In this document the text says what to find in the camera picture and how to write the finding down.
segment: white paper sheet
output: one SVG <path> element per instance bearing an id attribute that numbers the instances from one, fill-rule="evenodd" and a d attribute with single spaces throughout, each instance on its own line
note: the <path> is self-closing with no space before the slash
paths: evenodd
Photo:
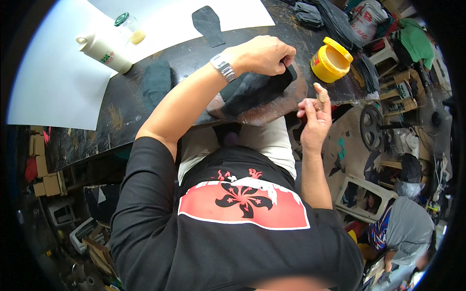
<path id="1" fill-rule="evenodd" d="M 113 70 L 78 51 L 76 36 L 113 22 L 86 0 L 57 2 L 23 57 L 7 123 L 95 130 Z"/>
<path id="2" fill-rule="evenodd" d="M 131 6 L 126 10 L 130 14 L 144 10 L 146 38 L 137 46 L 127 45 L 124 51 L 133 63 L 202 36 L 194 28 L 191 14 L 206 5 L 219 16 L 222 31 L 275 25 L 260 0 L 90 1 L 107 15 L 106 7 L 118 11 L 120 4 L 121 13 L 127 6 Z M 116 71 L 79 52 L 75 39 L 96 29 L 113 29 L 113 20 L 103 12 L 86 0 L 60 0 L 53 7 L 24 55 L 8 124 L 96 129 L 105 89 Z"/>
<path id="3" fill-rule="evenodd" d="M 146 38 L 137 46 L 128 44 L 125 53 L 135 63 L 168 47 L 201 37 L 192 24 L 191 15 L 204 6 L 210 6 L 219 16 L 222 31 L 275 25 L 260 0 L 157 1 L 152 7 L 154 13 L 141 25 Z"/>

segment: workbench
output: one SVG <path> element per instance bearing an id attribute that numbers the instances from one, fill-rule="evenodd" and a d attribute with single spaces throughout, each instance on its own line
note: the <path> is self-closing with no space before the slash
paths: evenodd
<path id="1" fill-rule="evenodd" d="M 295 20 L 290 5 L 279 0 L 262 2 L 272 16 L 275 26 L 225 31 L 222 35 L 226 44 L 213 48 L 207 44 L 204 37 L 186 41 L 135 63 L 124 75 L 117 74 L 112 77 L 103 97 L 95 131 L 51 128 L 50 140 L 46 144 L 48 172 L 53 173 L 69 165 L 111 153 L 134 141 L 137 131 L 151 113 L 147 112 L 138 91 L 145 68 L 155 60 L 164 58 L 169 62 L 175 86 L 226 47 L 239 45 L 257 35 L 277 36 L 296 48 L 295 61 L 301 66 L 308 82 L 307 97 L 315 98 L 312 83 L 320 82 L 329 91 L 332 105 L 366 100 L 366 95 L 351 70 L 345 77 L 332 84 L 321 82 L 312 72 L 309 60 L 324 45 L 324 27 L 316 30 L 303 28 Z M 222 123 L 225 121 L 204 111 L 192 129 Z"/>

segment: glass jar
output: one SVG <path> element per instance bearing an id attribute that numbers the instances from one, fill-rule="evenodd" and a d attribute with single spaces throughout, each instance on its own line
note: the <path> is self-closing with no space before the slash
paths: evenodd
<path id="1" fill-rule="evenodd" d="M 145 31 L 140 29 L 136 17 L 125 12 L 118 16 L 114 24 L 132 44 L 137 45 L 145 38 Z"/>

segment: white bottle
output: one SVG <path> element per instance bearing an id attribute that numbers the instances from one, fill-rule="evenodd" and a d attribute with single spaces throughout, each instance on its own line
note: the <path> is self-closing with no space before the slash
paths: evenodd
<path id="1" fill-rule="evenodd" d="M 79 50 L 94 60 L 124 74 L 131 69 L 133 63 L 120 51 L 112 47 L 103 38 L 96 34 L 78 36 L 76 41 L 80 44 Z"/>

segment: white shorts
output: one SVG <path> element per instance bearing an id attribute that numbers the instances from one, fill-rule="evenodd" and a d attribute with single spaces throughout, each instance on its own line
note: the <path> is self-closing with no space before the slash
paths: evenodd
<path id="1" fill-rule="evenodd" d="M 243 124 L 239 145 L 257 150 L 274 164 L 286 169 L 293 179 L 296 179 L 295 159 L 293 158 L 285 117 L 282 116 L 263 127 Z M 179 184 L 181 185 L 183 177 L 192 167 L 219 148 L 220 145 L 213 128 L 188 131 L 181 139 Z"/>

